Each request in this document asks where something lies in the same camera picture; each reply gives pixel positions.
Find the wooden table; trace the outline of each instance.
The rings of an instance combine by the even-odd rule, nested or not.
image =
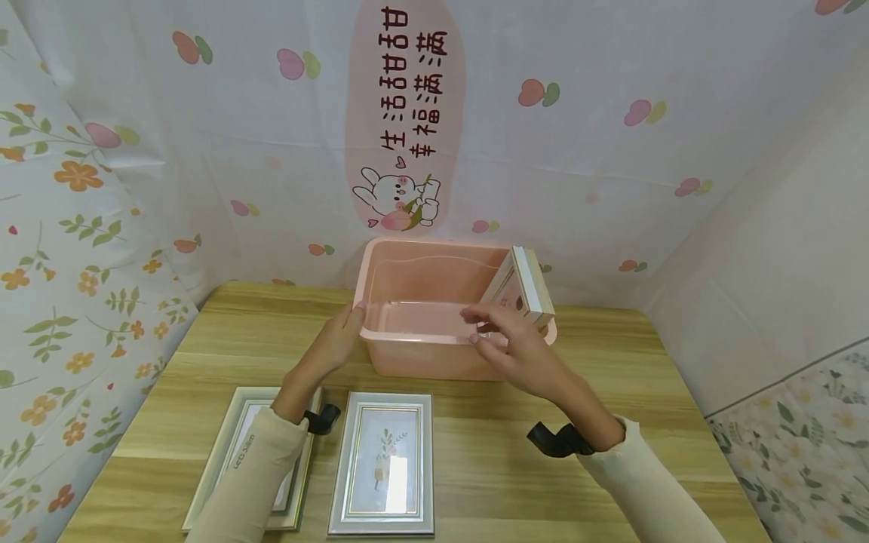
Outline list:
[[[348,290],[230,282],[211,295],[163,377],[78,508],[61,543],[182,541],[180,527],[235,387],[276,386]],[[728,541],[768,542],[652,325],[620,309],[557,309],[555,349],[606,404],[640,423],[661,461]],[[525,439],[564,416],[506,383],[377,375],[360,341],[324,384],[348,392],[434,396],[434,513],[440,541],[636,541],[609,495],[572,457],[551,459]],[[343,420],[315,439],[299,533],[265,541],[322,541]]]

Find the wrist strap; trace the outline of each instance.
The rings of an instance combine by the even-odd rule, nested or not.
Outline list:
[[[545,424],[538,422],[526,437],[541,453],[553,458],[564,458],[571,454],[594,454],[594,450],[573,424],[566,424],[557,434],[553,434]]]
[[[338,417],[341,416],[341,409],[330,403],[327,403],[320,409],[320,414],[305,410],[304,418],[308,419],[308,431],[313,435],[328,435],[332,431],[332,426]]]

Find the orange flower print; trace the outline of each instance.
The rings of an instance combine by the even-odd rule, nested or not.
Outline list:
[[[24,276],[24,270],[16,269],[14,272],[6,272],[0,275],[0,281],[6,283],[6,290],[15,290],[18,287],[26,287],[30,284],[30,279]]]
[[[96,168],[90,164],[65,160],[61,162],[61,170],[55,172],[55,181],[67,182],[73,192],[84,192],[88,187],[99,189],[103,181],[96,176]]]
[[[27,535],[21,538],[18,543],[33,543],[36,541],[36,526],[32,527]]]
[[[76,497],[76,493],[71,491],[72,485],[63,485],[61,489],[57,491],[57,497],[49,503],[49,513],[54,513],[57,509],[63,509],[72,503],[72,500]]]
[[[96,285],[98,283],[96,275],[89,274],[88,272],[82,272],[82,274],[79,275],[78,278],[81,279],[81,281],[78,282],[78,289],[88,296],[96,296]]]
[[[143,377],[148,377],[148,375],[150,373],[151,373],[151,365],[150,364],[142,364],[141,366],[139,366],[138,370],[136,371],[136,378],[142,379]]]
[[[66,363],[66,368],[71,374],[75,375],[83,369],[88,368],[93,361],[93,353],[75,353],[72,355],[72,360]]]
[[[63,433],[63,438],[66,440],[66,446],[72,447],[76,441],[84,439],[84,429],[88,426],[87,422],[73,422],[70,429]]]
[[[33,113],[36,111],[36,106],[32,103],[17,103],[15,107],[28,117],[33,117]]]
[[[0,156],[6,160],[15,162],[24,162],[24,155],[17,149],[9,149],[8,147],[0,147]]]
[[[34,427],[37,427],[45,422],[45,414],[53,410],[55,407],[57,407],[56,400],[52,400],[45,394],[37,396],[37,398],[33,400],[33,408],[24,409],[21,412],[21,422],[29,422]]]
[[[160,324],[154,327],[154,335],[157,336],[158,340],[161,340],[163,336],[169,333],[169,327],[166,326],[165,322],[161,322]]]
[[[137,340],[145,335],[145,329],[142,328],[142,321],[136,321],[129,326],[129,331],[133,333],[133,339]]]
[[[146,272],[148,272],[149,274],[153,274],[154,272],[156,272],[158,269],[160,269],[162,267],[163,267],[163,265],[160,263],[160,261],[158,261],[156,258],[152,258],[151,262],[148,262],[147,264],[142,266],[142,269],[145,270]]]

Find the silver picture frame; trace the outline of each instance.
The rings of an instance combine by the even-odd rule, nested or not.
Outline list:
[[[215,444],[211,448],[209,459],[205,463],[196,493],[190,502],[190,508],[181,526],[182,533],[193,529],[196,518],[205,507],[209,496],[214,492],[217,483],[226,472],[232,460],[238,454],[242,441],[247,435],[250,423],[260,409],[268,409],[277,396],[280,387],[238,387],[232,395],[232,401],[226,415],[223,417]],[[317,388],[308,409],[319,412],[322,389]],[[302,523],[302,505],[308,481],[308,465],[311,459],[311,449],[314,435],[308,434],[302,446],[293,469],[281,483],[275,503],[272,507],[267,531],[296,532]]]
[[[434,537],[430,394],[351,392],[328,536]]]

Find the person's right hand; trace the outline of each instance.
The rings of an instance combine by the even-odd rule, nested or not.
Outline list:
[[[481,333],[501,332],[507,337],[505,349],[477,334],[470,339],[480,356],[513,386],[558,406],[593,450],[608,451],[625,439],[625,428],[588,383],[561,361],[532,322],[494,304],[469,306],[461,316],[468,323],[484,323]]]
[[[471,342],[486,361],[495,366],[516,388],[556,405],[566,385],[576,375],[549,347],[531,321],[493,303],[464,308],[461,316],[468,323],[483,323],[480,332],[500,332],[507,337],[507,348],[473,334]]]

